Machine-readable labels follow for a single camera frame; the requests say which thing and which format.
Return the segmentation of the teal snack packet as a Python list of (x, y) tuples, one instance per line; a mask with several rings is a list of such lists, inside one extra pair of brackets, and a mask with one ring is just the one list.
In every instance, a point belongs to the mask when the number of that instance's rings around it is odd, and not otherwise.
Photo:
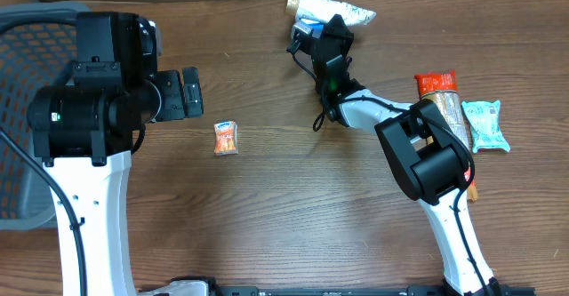
[(499, 100), (463, 101), (461, 105), (463, 114), (469, 121), (474, 153), (481, 149), (500, 149), (505, 152), (511, 150), (499, 125), (501, 111)]

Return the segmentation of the orange spaghetti packet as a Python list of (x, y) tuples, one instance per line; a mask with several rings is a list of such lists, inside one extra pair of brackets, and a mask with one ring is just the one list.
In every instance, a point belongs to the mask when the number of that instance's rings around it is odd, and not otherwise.
[(453, 133), (467, 149), (470, 149), (455, 71), (416, 74), (414, 78), (417, 81), (420, 99), (432, 100), (437, 105)]

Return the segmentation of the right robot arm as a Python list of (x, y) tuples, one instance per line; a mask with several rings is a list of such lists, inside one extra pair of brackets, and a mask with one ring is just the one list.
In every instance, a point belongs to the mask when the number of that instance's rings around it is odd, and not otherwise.
[(427, 215), (443, 259), (447, 294), (501, 294), (469, 216), (472, 155), (432, 100), (391, 102), (352, 78), (348, 52), (353, 40), (342, 17), (335, 15), (320, 36), (303, 42), (323, 107), (319, 117), (377, 135), (397, 185)]

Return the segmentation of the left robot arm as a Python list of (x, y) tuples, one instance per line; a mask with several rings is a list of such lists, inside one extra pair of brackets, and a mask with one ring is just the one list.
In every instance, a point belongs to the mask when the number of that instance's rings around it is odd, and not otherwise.
[(126, 194), (149, 123), (199, 117), (195, 68), (161, 71), (156, 25), (128, 12), (81, 12), (72, 80), (28, 107), (55, 208), (63, 291), (132, 295)]

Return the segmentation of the white tube gold cap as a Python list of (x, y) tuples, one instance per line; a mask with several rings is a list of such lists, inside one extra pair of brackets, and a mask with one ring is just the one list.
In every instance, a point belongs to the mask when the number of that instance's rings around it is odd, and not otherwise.
[(367, 25), (376, 16), (374, 11), (333, 0), (286, 0), (285, 12), (323, 24), (340, 15), (346, 26)]

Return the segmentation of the small orange sachet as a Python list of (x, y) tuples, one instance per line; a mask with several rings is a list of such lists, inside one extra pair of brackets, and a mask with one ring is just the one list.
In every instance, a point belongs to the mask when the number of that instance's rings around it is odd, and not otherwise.
[(216, 156), (233, 155), (238, 153), (237, 124), (235, 121), (226, 121), (214, 125), (216, 143), (214, 153)]

